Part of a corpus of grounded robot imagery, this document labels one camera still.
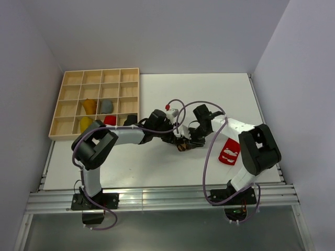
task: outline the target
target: white table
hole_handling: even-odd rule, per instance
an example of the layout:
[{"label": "white table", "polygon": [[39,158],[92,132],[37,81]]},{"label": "white table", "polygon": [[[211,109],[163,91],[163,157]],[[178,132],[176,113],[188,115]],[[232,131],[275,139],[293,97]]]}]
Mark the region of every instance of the white table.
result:
[{"label": "white table", "polygon": [[[262,119],[247,74],[157,74],[141,75],[140,114],[148,117],[154,109],[164,110],[166,103],[179,98],[185,103],[195,100],[214,102],[223,107],[229,117],[249,124],[261,124]],[[187,120],[194,120],[196,106],[187,110]],[[217,109],[208,106],[209,110]],[[154,139],[145,145],[120,145],[111,151],[101,167],[104,188],[137,188],[190,186],[202,183],[205,156],[213,135],[206,138],[205,147],[179,152],[173,145]],[[218,161],[227,137],[216,140],[208,164],[206,184],[226,184],[240,169],[239,156],[235,166]],[[72,189],[80,179],[78,168],[71,162],[72,141],[55,142],[50,158],[44,190]],[[277,168],[266,170],[258,182],[280,182]]]}]

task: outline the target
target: yellow pepper toy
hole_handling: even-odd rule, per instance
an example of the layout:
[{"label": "yellow pepper toy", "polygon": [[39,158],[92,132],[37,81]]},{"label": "yellow pepper toy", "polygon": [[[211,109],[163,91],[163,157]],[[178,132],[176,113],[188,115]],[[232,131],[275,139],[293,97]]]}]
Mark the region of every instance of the yellow pepper toy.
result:
[{"label": "yellow pepper toy", "polygon": [[93,115],[96,112],[96,101],[93,99],[87,99],[83,102],[83,107],[86,111],[86,115]]}]

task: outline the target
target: wooden tray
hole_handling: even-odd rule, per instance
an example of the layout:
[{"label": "wooden tray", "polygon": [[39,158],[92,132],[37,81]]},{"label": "wooden tray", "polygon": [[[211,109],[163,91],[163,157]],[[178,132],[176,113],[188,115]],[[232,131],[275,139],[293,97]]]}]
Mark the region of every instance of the wooden tray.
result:
[{"label": "wooden tray", "polygon": [[[138,68],[107,69],[65,72],[52,119],[49,138],[74,140],[80,135],[80,120],[86,116],[82,103],[87,99],[97,102],[93,120],[104,121],[107,115],[117,117],[117,125],[123,126],[128,115],[139,118]],[[111,114],[101,114],[101,102],[112,101]]]}]

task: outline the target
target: white wall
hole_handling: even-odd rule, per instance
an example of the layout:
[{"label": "white wall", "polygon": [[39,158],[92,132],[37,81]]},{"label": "white wall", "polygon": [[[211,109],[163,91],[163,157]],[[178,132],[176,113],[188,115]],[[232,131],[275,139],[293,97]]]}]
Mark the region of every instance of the white wall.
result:
[{"label": "white wall", "polygon": [[50,146],[61,71],[22,3],[0,3],[0,249],[14,247]]},{"label": "white wall", "polygon": [[252,73],[288,0],[22,0],[63,70]]},{"label": "white wall", "polygon": [[335,246],[335,1],[291,0],[254,73],[317,250]]}]

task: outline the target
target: metal frame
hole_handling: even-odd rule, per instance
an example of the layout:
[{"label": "metal frame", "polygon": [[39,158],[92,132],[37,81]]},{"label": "metal frame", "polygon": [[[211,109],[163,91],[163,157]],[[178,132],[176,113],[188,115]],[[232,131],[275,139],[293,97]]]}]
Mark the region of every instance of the metal frame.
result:
[{"label": "metal frame", "polygon": [[292,206],[295,220],[297,222],[301,238],[303,240],[304,248],[306,251],[315,251],[314,243],[310,236],[305,218],[303,217],[300,206]]},{"label": "metal frame", "polygon": [[21,227],[14,246],[15,251],[23,251],[25,249],[28,233],[32,222],[32,217],[33,214],[25,214],[23,216]]},{"label": "metal frame", "polygon": [[[263,122],[264,116],[256,96],[251,76],[248,75],[251,88],[254,92],[256,103]],[[32,217],[34,214],[50,213],[82,213],[71,211],[73,190],[66,191],[44,191],[44,181],[48,172],[50,157],[52,155],[54,141],[51,143],[46,165],[39,191],[31,193],[27,202],[26,211],[18,233],[15,251],[24,250]],[[313,251],[314,246],[308,232],[307,225],[302,216],[300,203],[293,185],[287,185],[280,166],[277,165],[278,173],[282,182],[261,184],[260,207],[292,206],[295,219],[303,240],[305,250]],[[226,185],[207,186],[211,189],[224,188]],[[205,200],[201,186],[188,187],[161,187],[161,188],[137,188],[137,189],[104,189],[104,192],[117,192],[120,195],[119,208],[121,211],[158,211],[158,210],[191,210],[191,209],[218,209],[212,207]],[[101,212],[101,210],[88,210],[85,212]]]}]

